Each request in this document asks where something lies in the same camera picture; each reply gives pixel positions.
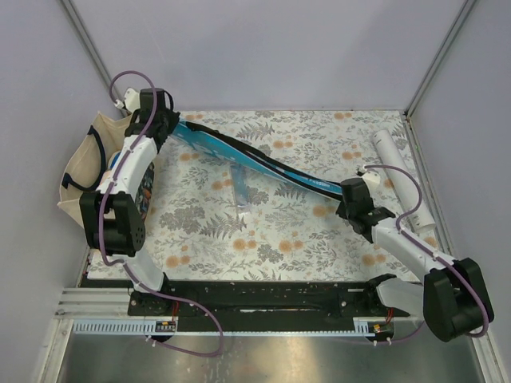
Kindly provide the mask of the blue badminton racket cover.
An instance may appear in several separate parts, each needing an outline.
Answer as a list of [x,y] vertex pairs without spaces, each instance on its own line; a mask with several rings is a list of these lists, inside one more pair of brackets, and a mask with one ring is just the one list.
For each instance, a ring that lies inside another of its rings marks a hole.
[[338,201],[343,199],[343,191],[339,183],[308,175],[272,159],[251,145],[201,124],[180,120],[173,130],[172,137],[217,159],[242,165],[331,199]]

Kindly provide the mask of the white shuttlecock tube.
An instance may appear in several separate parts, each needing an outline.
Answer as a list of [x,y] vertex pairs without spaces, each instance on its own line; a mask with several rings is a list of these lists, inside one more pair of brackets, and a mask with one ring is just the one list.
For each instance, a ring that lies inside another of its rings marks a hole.
[[[400,168],[408,174],[410,169],[401,156],[400,151],[388,130],[376,132],[372,142],[383,164]],[[418,203],[419,193],[414,182],[406,175],[393,169],[386,169],[387,175],[394,185],[397,197],[400,200],[404,212],[411,211]],[[436,227],[433,216],[430,214],[424,199],[418,209],[406,217],[413,231],[424,234]]]

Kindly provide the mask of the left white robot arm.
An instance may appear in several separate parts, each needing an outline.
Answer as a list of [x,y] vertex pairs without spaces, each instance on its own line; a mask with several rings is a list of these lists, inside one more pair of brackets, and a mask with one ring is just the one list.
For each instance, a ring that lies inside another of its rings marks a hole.
[[103,263],[124,269],[133,288],[148,292],[145,305],[167,314],[173,296],[162,289],[164,272],[145,249],[145,221],[137,193],[145,173],[179,122],[172,97],[163,89],[143,89],[131,117],[117,162],[93,192],[82,194],[79,206],[87,243],[100,251]]

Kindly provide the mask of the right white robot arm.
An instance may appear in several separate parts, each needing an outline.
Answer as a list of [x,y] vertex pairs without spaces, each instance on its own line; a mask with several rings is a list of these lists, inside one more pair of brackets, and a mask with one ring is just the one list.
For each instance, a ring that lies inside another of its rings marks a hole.
[[364,294],[365,310],[379,316],[392,307],[415,315],[443,342],[462,335],[486,335],[494,312],[479,265],[470,258],[454,259],[402,227],[394,213],[374,205],[362,178],[344,180],[340,187],[343,199],[338,215],[421,282],[420,287],[408,287],[390,277]]

